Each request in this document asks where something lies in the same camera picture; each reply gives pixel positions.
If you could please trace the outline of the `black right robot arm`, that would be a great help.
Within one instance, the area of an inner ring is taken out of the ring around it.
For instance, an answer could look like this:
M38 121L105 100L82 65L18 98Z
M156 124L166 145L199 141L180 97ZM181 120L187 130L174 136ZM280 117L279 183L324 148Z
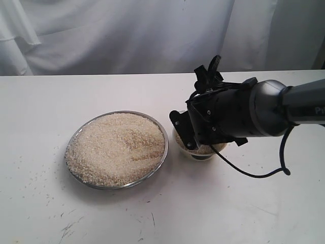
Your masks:
M281 136L290 126L323 125L324 79L298 86L255 77L214 83L186 103L197 143L240 146L249 137Z

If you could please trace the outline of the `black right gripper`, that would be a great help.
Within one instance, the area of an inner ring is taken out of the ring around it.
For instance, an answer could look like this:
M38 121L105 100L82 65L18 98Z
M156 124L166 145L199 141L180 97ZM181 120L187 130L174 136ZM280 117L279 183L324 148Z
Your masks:
M249 89L222 89L188 99L187 111L196 141L210 145L255 137L250 95Z

